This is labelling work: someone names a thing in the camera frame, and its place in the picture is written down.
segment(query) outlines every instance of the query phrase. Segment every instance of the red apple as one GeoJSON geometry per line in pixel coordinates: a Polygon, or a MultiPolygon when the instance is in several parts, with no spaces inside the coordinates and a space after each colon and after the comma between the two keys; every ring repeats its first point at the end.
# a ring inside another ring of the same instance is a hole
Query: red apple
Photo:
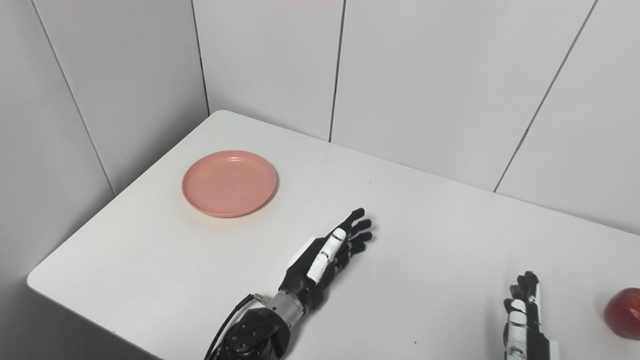
{"type": "Polygon", "coordinates": [[[617,293],[604,309],[604,320],[623,338],[640,340],[640,289],[626,288],[617,293]]]}

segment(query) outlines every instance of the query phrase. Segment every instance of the white wall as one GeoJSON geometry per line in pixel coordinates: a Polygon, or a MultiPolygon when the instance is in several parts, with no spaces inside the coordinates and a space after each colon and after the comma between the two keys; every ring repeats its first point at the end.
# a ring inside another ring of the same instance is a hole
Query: white wall
{"type": "Polygon", "coordinates": [[[593,0],[348,0],[333,142],[493,190],[593,0]]]}
{"type": "Polygon", "coordinates": [[[497,191],[640,234],[635,3],[346,0],[332,121],[342,3],[195,0],[211,110],[494,190],[550,90],[497,191]]]}
{"type": "Polygon", "coordinates": [[[327,140],[342,1],[193,2],[211,112],[327,140]]]}
{"type": "Polygon", "coordinates": [[[0,48],[0,359],[144,359],[27,289],[113,194],[29,1],[0,0],[0,48]]]}
{"type": "Polygon", "coordinates": [[[638,19],[598,2],[499,193],[640,234],[638,19]]]}
{"type": "Polygon", "coordinates": [[[180,0],[35,0],[116,193],[207,116],[180,0]]]}
{"type": "Polygon", "coordinates": [[[25,278],[207,116],[191,3],[37,5],[0,0],[0,359],[150,359],[25,278]]]}

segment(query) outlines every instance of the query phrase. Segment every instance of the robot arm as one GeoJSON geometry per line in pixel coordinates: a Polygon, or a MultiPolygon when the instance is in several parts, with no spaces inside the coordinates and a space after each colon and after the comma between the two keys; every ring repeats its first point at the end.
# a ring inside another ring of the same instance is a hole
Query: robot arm
{"type": "Polygon", "coordinates": [[[518,276],[505,299],[509,315],[504,326],[505,360],[559,360],[556,341],[549,341],[541,323],[540,282],[533,272],[518,276]]]}
{"type": "MultiPolygon", "coordinates": [[[[324,290],[335,275],[347,266],[352,255],[364,251],[365,242],[371,240],[371,232],[366,231],[371,220],[353,225],[364,215],[364,209],[354,210],[327,236],[314,239],[287,269],[273,299],[265,307],[248,310],[212,350],[216,336],[205,360],[278,360],[284,356],[290,329],[302,316],[320,306],[324,290]]],[[[248,303],[251,297],[255,295],[247,296],[245,301],[248,303]]]]}

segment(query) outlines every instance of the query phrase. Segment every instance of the panel seam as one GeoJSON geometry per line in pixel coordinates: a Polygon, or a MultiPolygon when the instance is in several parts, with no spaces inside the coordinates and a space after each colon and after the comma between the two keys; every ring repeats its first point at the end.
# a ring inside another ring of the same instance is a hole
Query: panel seam
{"type": "Polygon", "coordinates": [[[58,64],[58,68],[60,69],[60,72],[62,73],[62,78],[65,80],[65,84],[67,86],[67,90],[69,91],[69,94],[71,95],[71,99],[74,102],[74,106],[76,107],[76,111],[78,113],[78,116],[80,116],[80,121],[82,122],[82,125],[84,127],[84,131],[86,131],[86,134],[89,138],[89,142],[91,142],[91,147],[93,148],[93,152],[95,153],[96,158],[98,159],[98,163],[100,164],[100,168],[102,169],[102,173],[104,174],[104,177],[107,180],[107,184],[109,185],[109,189],[111,190],[111,193],[113,194],[114,197],[116,197],[116,191],[113,189],[113,185],[111,184],[111,180],[109,179],[109,176],[107,175],[107,170],[104,168],[104,164],[102,163],[102,159],[100,158],[100,154],[98,153],[98,149],[95,146],[95,142],[93,141],[93,138],[91,137],[91,133],[89,132],[89,128],[86,125],[86,122],[84,121],[84,117],[82,115],[82,112],[80,112],[80,107],[78,106],[78,103],[76,101],[76,97],[73,93],[73,91],[71,90],[71,85],[69,85],[69,81],[67,79],[67,75],[65,74],[64,70],[62,69],[62,65],[60,64],[60,59],[58,58],[58,54],[56,53],[56,50],[53,47],[53,43],[51,42],[51,38],[49,37],[49,34],[47,32],[47,30],[44,27],[44,22],[42,21],[42,17],[40,16],[40,12],[38,11],[38,8],[36,7],[36,4],[34,2],[34,0],[30,0],[31,1],[31,5],[33,6],[34,11],[36,12],[36,16],[38,17],[38,22],[40,22],[40,27],[42,28],[42,31],[44,32],[44,35],[47,39],[47,42],[49,43],[49,47],[51,48],[51,51],[53,52],[53,56],[56,59],[56,63],[58,64]]]}
{"type": "Polygon", "coordinates": [[[204,88],[204,99],[207,103],[207,116],[211,116],[209,107],[209,96],[207,95],[207,82],[204,78],[204,64],[202,63],[202,50],[200,49],[200,35],[198,34],[198,21],[196,20],[196,8],[191,0],[191,13],[193,14],[193,26],[196,30],[196,44],[198,44],[198,58],[200,59],[200,72],[202,73],[202,87],[204,88]]]}
{"type": "Polygon", "coordinates": [[[347,9],[347,0],[342,2],[342,17],[340,18],[340,37],[338,39],[338,58],[335,64],[335,82],[333,84],[333,101],[331,105],[331,122],[329,123],[329,142],[333,138],[333,117],[335,115],[335,98],[338,94],[338,75],[340,73],[340,56],[342,55],[342,34],[344,32],[344,14],[347,9]]]}
{"type": "Polygon", "coordinates": [[[518,151],[520,150],[522,144],[524,143],[524,140],[527,138],[527,135],[529,134],[529,130],[531,129],[531,126],[533,125],[533,122],[538,117],[538,113],[540,112],[540,109],[542,109],[542,106],[544,105],[545,101],[547,100],[547,96],[549,95],[549,92],[551,91],[551,88],[556,83],[556,79],[558,78],[558,75],[560,75],[560,72],[562,71],[562,69],[564,67],[564,64],[566,63],[567,59],[569,58],[569,55],[573,51],[573,47],[575,46],[576,42],[578,41],[578,38],[580,37],[580,34],[582,34],[582,30],[584,29],[584,26],[587,24],[587,21],[589,21],[589,18],[591,17],[591,14],[593,13],[593,10],[595,9],[596,4],[598,4],[598,1],[599,0],[595,0],[593,2],[593,4],[591,5],[591,8],[589,9],[589,12],[587,13],[587,16],[584,18],[584,21],[582,21],[582,25],[580,26],[580,29],[578,30],[578,33],[576,34],[576,36],[573,38],[573,42],[571,42],[571,46],[569,47],[569,50],[567,50],[562,62],[560,63],[560,67],[558,67],[558,70],[556,71],[556,74],[554,75],[554,78],[551,80],[551,83],[547,87],[547,91],[545,92],[545,95],[542,97],[542,100],[538,104],[538,107],[536,108],[536,111],[533,113],[533,117],[531,118],[531,121],[529,121],[529,125],[525,129],[524,134],[522,135],[522,137],[520,139],[520,142],[518,142],[518,146],[516,146],[515,151],[511,155],[511,158],[509,159],[509,162],[507,163],[507,167],[504,169],[504,171],[502,172],[502,175],[500,176],[500,179],[498,180],[498,183],[495,185],[495,188],[493,189],[494,193],[498,191],[498,188],[500,187],[500,184],[502,183],[502,180],[504,179],[504,176],[507,174],[507,171],[509,170],[509,167],[511,166],[511,163],[513,162],[513,159],[515,159],[516,154],[518,154],[518,151]]]}

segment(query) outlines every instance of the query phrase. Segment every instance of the white tabletop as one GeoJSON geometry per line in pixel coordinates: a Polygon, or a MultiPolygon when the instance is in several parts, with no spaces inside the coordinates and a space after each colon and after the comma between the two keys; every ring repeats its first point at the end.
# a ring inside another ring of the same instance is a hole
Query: white tabletop
{"type": "Polygon", "coordinates": [[[238,301],[273,295],[304,241],[360,206],[374,240],[301,323],[288,359],[502,359],[502,299],[526,270],[540,276],[545,332],[563,360],[639,358],[640,341],[617,337],[601,315],[617,291],[640,286],[638,236],[227,111],[28,283],[161,359],[200,360],[238,301]],[[260,154],[279,176],[273,200],[240,218],[199,213],[180,192],[192,163],[225,149],[260,154]]]}

